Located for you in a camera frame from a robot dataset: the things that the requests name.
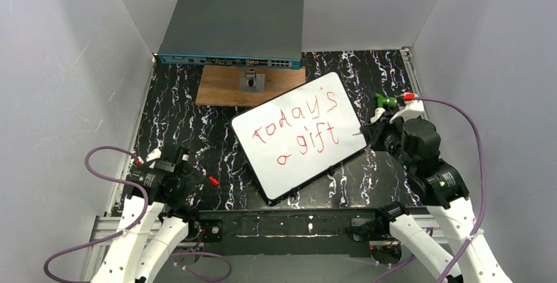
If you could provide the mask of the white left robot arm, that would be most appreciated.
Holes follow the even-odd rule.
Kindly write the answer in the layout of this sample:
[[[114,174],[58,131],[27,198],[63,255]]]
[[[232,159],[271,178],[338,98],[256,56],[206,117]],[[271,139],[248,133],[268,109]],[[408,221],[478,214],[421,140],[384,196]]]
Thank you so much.
[[[92,282],[153,282],[190,230],[195,211],[183,200],[198,172],[185,147],[153,150],[124,181],[132,189],[114,234],[99,239],[108,250]]]

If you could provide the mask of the red marker cap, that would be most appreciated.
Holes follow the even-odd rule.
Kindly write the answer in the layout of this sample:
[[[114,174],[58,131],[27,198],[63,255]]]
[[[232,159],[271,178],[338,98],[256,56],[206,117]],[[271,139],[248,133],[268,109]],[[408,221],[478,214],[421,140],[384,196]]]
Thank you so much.
[[[208,177],[210,183],[214,186],[219,186],[221,183],[218,179],[216,179],[215,177],[209,176]]]

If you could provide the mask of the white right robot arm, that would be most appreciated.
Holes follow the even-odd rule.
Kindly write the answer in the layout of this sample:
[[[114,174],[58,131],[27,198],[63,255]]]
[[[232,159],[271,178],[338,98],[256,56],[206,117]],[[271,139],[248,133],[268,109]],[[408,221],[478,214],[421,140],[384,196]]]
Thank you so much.
[[[411,190],[441,229],[451,251],[421,227],[410,210],[392,202],[375,211],[374,218],[354,220],[346,232],[355,241],[382,238],[404,244],[437,282],[510,282],[494,256],[475,216],[461,174],[440,156],[441,137],[433,123],[376,121],[359,130],[375,151],[384,151],[407,172]]]

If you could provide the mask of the white whiteboard black frame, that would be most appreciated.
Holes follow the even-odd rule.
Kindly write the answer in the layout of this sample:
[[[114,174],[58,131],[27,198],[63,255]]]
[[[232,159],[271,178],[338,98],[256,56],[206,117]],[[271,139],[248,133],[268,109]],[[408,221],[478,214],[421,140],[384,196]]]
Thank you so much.
[[[231,120],[266,199],[289,194],[366,147],[361,122],[336,72]]]

